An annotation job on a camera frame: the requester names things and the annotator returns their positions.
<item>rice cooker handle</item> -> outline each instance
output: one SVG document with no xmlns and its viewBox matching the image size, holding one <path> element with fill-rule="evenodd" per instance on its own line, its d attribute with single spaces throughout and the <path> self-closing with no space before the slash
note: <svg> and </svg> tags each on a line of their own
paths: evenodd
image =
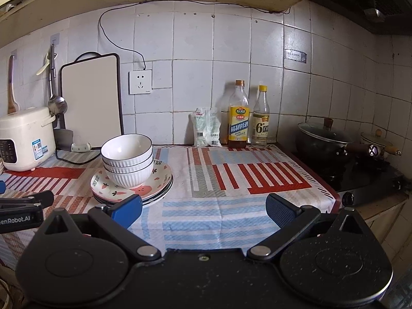
<svg viewBox="0 0 412 309">
<path fill-rule="evenodd" d="M 45 127 L 46 125 L 53 123 L 56 119 L 55 115 L 51 115 L 49 118 L 47 118 L 43 123 L 42 123 L 42 128 Z"/>
</svg>

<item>stack of plates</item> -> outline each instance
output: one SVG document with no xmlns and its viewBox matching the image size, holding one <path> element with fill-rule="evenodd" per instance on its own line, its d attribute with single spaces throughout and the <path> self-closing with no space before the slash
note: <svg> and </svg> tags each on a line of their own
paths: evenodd
<svg viewBox="0 0 412 309">
<path fill-rule="evenodd" d="M 90 181 L 94 198 L 99 203 L 104 203 L 108 206 L 115 205 L 135 194 L 140 195 L 143 205 L 153 204 L 166 195 L 172 184 L 173 176 L 170 167 L 156 159 L 154 160 L 151 176 L 137 188 L 126 189 L 114 184 L 103 168 L 98 169 Z"/>
</svg>

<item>yellow label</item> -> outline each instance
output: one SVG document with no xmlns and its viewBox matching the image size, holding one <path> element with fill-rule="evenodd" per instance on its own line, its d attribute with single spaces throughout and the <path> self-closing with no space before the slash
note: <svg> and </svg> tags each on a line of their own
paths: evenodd
<svg viewBox="0 0 412 309">
<path fill-rule="evenodd" d="M 249 108 L 230 107 L 229 140 L 248 140 Z"/>
<path fill-rule="evenodd" d="M 269 115 L 253 114 L 252 136 L 257 140 L 266 140 L 269 131 Z"/>
</svg>

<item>white cutting board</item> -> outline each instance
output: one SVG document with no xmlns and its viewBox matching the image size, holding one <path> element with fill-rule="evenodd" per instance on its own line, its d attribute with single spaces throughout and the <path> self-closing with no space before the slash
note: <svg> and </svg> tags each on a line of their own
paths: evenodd
<svg viewBox="0 0 412 309">
<path fill-rule="evenodd" d="M 61 92 L 67 102 L 65 128 L 73 130 L 74 143 L 102 147 L 122 134 L 118 55 L 111 53 L 64 65 Z"/>
</svg>

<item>stove knob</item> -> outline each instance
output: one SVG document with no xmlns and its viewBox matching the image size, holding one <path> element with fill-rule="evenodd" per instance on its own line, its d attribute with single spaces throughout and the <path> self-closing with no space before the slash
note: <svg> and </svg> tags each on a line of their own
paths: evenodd
<svg viewBox="0 0 412 309">
<path fill-rule="evenodd" d="M 348 207 L 354 204 L 354 195 L 351 192 L 346 192 L 342 196 L 342 204 L 344 207 Z"/>
<path fill-rule="evenodd" d="M 400 190 L 402 187 L 401 187 L 401 184 L 400 184 L 400 181 L 398 180 L 398 179 L 395 179 L 394 181 L 393 181 L 393 187 L 396 189 L 396 190 Z"/>
</svg>

